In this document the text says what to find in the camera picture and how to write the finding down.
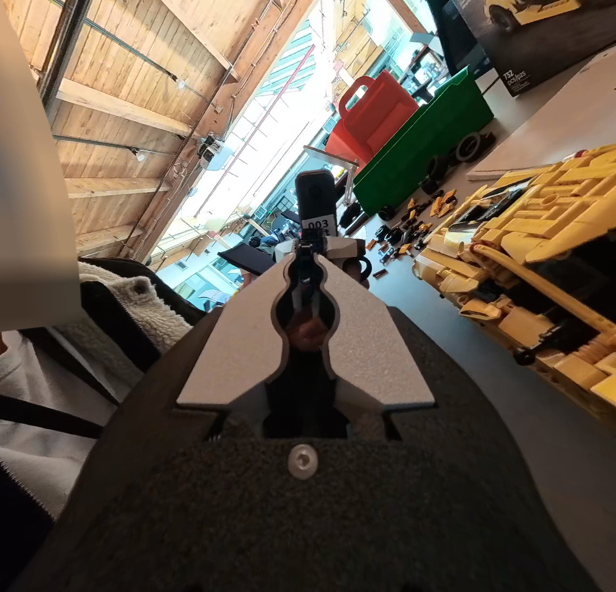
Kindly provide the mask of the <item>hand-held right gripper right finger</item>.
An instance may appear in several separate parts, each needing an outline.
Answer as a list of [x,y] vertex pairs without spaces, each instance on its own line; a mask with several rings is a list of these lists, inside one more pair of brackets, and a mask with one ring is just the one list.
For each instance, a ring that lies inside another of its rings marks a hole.
[[320,290],[335,310],[324,341],[325,368],[336,381],[335,407],[352,424],[435,405],[435,397],[388,307],[323,256]]

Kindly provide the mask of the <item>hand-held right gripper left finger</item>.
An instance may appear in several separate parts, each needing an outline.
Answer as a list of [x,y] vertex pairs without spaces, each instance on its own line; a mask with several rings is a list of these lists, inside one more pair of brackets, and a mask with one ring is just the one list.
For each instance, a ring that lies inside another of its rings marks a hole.
[[267,385],[288,363],[295,260],[286,255],[225,305],[177,397],[178,409],[236,414],[262,427],[270,413]]

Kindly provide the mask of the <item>black brick assembly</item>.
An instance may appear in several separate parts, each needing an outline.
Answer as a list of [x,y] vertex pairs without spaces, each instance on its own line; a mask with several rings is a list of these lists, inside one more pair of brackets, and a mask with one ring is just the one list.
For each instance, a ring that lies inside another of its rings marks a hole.
[[298,293],[298,309],[307,308],[319,295],[322,271],[315,256],[322,253],[323,234],[317,229],[305,230],[302,238],[296,244],[297,285],[294,293]]

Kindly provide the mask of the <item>grey desk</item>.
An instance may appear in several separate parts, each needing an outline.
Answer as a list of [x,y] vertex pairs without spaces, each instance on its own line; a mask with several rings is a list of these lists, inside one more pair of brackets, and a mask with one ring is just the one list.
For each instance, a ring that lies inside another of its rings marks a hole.
[[394,321],[434,404],[384,413],[383,439],[407,449],[368,456],[392,473],[404,519],[427,513],[405,542],[423,555],[425,575],[407,567],[409,587],[466,591],[479,584],[483,559],[497,559],[497,591],[615,591],[615,436],[553,386],[516,365],[485,330],[413,273],[413,261],[378,264],[370,293]]

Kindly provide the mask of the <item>black background table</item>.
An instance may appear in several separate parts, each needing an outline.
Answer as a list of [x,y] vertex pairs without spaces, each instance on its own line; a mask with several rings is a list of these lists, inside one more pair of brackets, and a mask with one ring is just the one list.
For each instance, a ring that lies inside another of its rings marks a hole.
[[218,252],[218,256],[240,270],[260,276],[273,267],[275,260],[271,254],[260,251],[258,248],[239,243],[225,251]]

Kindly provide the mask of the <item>pile of yellow black pieces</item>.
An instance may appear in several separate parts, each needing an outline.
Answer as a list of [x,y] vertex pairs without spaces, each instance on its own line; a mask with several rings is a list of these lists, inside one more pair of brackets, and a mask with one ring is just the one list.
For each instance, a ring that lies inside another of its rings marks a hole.
[[429,233],[458,204],[457,190],[438,190],[435,195],[410,198],[389,222],[379,218],[375,229],[367,235],[367,259],[372,265],[370,277],[379,280],[388,267],[400,258],[415,257],[423,249]]

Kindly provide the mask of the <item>black fleece-lined jacket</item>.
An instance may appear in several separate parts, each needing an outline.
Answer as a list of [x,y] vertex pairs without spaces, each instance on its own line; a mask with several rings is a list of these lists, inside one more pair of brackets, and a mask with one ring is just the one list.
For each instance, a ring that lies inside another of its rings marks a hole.
[[[50,329],[72,342],[117,346],[122,357],[142,372],[140,381],[204,317],[203,311],[181,298],[149,268],[132,260],[87,258],[79,261],[78,269],[79,319],[65,325],[14,331],[32,337],[47,352],[53,350],[50,335],[44,335]],[[1,472],[1,591],[10,588],[56,521]]]

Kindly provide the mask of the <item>red plastic carry case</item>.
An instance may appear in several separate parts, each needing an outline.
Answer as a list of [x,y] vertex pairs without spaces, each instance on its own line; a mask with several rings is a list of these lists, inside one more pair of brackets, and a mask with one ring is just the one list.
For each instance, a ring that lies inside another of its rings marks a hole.
[[377,78],[358,78],[342,95],[340,120],[325,152],[365,167],[420,109],[419,103],[386,70]]

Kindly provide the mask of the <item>white ceiling device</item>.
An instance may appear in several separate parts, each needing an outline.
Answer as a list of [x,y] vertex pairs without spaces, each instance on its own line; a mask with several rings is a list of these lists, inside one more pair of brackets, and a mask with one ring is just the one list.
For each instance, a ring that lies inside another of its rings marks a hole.
[[234,155],[234,150],[214,135],[208,135],[201,141],[197,155],[203,170],[216,172],[225,169]]

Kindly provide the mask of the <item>green plastic bin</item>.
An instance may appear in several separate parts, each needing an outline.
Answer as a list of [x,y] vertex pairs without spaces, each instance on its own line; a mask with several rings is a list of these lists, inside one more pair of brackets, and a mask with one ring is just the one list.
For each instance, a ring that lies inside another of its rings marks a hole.
[[434,156],[446,155],[466,135],[494,118],[468,67],[440,87],[378,151],[354,181],[354,195],[365,215],[384,206],[398,208],[424,180]]

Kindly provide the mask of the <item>yellow brick car model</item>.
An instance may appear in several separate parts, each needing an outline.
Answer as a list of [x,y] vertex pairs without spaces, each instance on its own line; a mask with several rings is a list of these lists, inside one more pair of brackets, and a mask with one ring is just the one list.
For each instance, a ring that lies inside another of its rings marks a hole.
[[615,144],[481,187],[413,274],[615,430]]

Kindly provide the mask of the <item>light grey hoodie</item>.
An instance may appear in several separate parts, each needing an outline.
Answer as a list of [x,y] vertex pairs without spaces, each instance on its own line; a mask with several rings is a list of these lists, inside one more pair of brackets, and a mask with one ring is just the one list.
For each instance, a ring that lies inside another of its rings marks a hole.
[[47,352],[1,333],[1,472],[52,521],[94,446],[95,430],[142,377],[114,345],[72,342],[56,329]]

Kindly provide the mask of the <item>black monitor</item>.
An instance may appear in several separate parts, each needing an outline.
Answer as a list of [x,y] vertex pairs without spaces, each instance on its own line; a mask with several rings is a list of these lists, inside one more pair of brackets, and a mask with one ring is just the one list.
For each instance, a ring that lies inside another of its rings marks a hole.
[[460,15],[453,0],[426,0],[432,14],[445,64],[451,76],[467,68],[478,79],[493,66]]

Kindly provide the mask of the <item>open instruction booklet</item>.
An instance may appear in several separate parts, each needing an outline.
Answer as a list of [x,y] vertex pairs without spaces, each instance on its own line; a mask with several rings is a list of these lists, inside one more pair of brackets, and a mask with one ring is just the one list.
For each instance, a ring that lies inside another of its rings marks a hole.
[[532,169],[562,161],[580,150],[615,143],[615,92],[601,101],[543,106],[478,165],[468,180],[490,180],[505,172]]

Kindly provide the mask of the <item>brick set box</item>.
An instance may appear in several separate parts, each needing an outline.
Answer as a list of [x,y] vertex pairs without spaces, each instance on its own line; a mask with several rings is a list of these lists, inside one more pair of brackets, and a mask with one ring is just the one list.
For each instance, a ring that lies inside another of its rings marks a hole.
[[509,94],[615,44],[615,0],[451,0]]

